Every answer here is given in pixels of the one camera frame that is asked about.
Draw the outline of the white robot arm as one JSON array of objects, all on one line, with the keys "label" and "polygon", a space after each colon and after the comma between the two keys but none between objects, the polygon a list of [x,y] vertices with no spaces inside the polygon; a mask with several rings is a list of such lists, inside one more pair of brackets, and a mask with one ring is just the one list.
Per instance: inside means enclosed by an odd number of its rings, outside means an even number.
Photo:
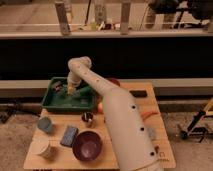
[{"label": "white robot arm", "polygon": [[105,124],[120,171],[164,171],[130,92],[91,71],[89,57],[68,61],[69,89],[84,80],[102,96]]}]

